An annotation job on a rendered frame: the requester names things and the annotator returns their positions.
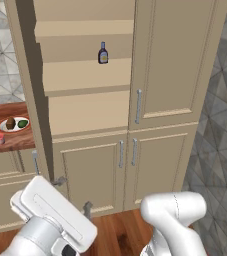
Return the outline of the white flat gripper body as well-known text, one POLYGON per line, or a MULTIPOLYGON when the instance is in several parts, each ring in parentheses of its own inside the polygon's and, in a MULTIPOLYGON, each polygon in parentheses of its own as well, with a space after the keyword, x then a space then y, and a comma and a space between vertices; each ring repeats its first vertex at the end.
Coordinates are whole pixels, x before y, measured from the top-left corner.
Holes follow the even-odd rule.
POLYGON ((40 175, 11 197, 10 206, 25 222, 10 254, 61 254, 67 245, 80 254, 97 236, 97 227, 40 175))

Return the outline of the low beige cabinet door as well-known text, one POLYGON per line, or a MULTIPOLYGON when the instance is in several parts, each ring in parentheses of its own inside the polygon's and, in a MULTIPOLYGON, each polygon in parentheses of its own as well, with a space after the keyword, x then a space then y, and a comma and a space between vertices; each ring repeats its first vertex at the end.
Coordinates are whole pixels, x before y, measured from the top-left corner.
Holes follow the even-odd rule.
POLYGON ((127 132, 53 141, 55 176, 66 183, 59 188, 80 211, 90 201, 93 217, 123 210, 127 132), (119 168, 120 146, 124 141, 123 167, 119 168))
POLYGON ((140 206, 152 193, 182 189, 197 122, 129 133, 124 210, 140 206), (138 140, 135 166, 133 138, 138 140))

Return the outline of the beige counter cabinet door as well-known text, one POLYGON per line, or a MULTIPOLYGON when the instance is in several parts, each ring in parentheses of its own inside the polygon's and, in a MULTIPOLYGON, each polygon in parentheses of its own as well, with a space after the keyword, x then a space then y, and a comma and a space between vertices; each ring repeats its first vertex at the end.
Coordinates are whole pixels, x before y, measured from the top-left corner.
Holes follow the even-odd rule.
POLYGON ((11 210, 10 199, 35 177, 35 173, 0 173, 0 233, 20 228, 24 221, 11 210))

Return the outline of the beige counter drawer front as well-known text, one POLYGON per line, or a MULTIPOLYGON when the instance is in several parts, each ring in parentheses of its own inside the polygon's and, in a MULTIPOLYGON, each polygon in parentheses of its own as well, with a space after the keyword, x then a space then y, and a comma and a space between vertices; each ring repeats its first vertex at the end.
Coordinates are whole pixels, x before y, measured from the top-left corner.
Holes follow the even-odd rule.
POLYGON ((32 150, 0 153, 0 177, 36 173, 32 150))

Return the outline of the tall beige cabinet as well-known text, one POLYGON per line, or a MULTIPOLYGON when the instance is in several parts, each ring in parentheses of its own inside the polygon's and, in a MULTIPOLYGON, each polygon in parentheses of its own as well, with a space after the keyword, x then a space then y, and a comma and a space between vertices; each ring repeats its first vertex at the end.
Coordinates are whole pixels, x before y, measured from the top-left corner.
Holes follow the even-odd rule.
MULTIPOLYGON (((39 21, 96 21, 133 20, 135 25, 136 0, 33 0, 36 24, 39 21)), ((113 59, 131 59, 132 79, 132 34, 85 35, 37 38, 43 65, 55 62, 91 61, 98 62, 101 43, 105 43, 108 62, 113 59)), ((54 140, 102 136, 127 132, 125 159, 124 201, 126 162, 128 156, 130 115, 130 87, 125 91, 67 95, 48 98, 49 125, 54 140)))

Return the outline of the brown bread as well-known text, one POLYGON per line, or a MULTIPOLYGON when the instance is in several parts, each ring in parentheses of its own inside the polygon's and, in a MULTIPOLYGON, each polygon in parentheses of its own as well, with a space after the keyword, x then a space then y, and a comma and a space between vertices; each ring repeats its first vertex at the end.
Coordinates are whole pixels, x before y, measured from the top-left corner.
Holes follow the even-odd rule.
POLYGON ((7 122, 6 122, 6 128, 8 130, 13 130, 15 125, 16 125, 15 119, 13 117, 9 117, 7 122))

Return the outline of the white plate with red rim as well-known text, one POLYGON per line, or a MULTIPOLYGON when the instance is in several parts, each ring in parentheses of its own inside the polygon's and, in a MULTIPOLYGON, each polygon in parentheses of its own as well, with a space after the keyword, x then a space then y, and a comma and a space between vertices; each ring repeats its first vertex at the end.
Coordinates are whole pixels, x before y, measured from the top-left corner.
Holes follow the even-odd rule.
POLYGON ((30 127, 30 120, 27 117, 15 116, 14 119, 16 121, 16 125, 15 125, 13 130, 8 130, 6 128, 6 122, 8 120, 7 118, 4 118, 3 120, 1 120, 0 121, 0 133, 17 133, 17 132, 24 131, 24 130, 26 130, 26 129, 28 129, 30 127), (24 127, 24 128, 19 128, 18 127, 18 122, 20 120, 28 120, 27 126, 24 127))

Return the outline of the open beige cabinet door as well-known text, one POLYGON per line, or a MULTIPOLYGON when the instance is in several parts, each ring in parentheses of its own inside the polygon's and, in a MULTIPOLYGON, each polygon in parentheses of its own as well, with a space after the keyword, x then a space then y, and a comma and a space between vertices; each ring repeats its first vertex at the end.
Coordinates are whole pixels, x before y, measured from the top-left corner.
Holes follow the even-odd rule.
POLYGON ((39 172, 54 180, 52 137, 48 98, 42 83, 43 61, 35 39, 36 16, 33 0, 4 0, 19 74, 38 153, 39 172))

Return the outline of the beige cabinet shelf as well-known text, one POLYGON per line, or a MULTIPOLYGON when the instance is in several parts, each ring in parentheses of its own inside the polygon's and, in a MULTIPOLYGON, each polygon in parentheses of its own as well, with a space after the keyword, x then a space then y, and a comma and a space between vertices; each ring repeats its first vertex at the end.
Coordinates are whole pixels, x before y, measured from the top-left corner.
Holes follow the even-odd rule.
POLYGON ((125 91, 130 79, 130 58, 113 59, 107 64, 91 60, 43 65, 44 92, 49 97, 125 91))
POLYGON ((37 38, 85 35, 119 35, 133 33, 133 20, 39 21, 37 38))

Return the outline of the tall closed beige cabinet door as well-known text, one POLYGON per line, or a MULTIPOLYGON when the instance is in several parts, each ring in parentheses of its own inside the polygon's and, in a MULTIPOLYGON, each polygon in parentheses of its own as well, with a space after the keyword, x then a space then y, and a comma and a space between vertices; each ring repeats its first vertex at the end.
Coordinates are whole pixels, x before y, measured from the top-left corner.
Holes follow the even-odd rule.
POLYGON ((199 119, 226 13, 227 0, 135 1, 130 129, 199 119))

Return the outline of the dark bottle with yellow label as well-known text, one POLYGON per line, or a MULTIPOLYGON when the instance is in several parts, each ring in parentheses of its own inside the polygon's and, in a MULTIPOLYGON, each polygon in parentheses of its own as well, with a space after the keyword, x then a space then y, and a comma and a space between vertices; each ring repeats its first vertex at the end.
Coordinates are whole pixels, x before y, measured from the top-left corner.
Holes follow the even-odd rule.
POLYGON ((105 43, 101 43, 101 49, 98 52, 98 63, 106 64, 108 62, 108 52, 105 48, 105 43))

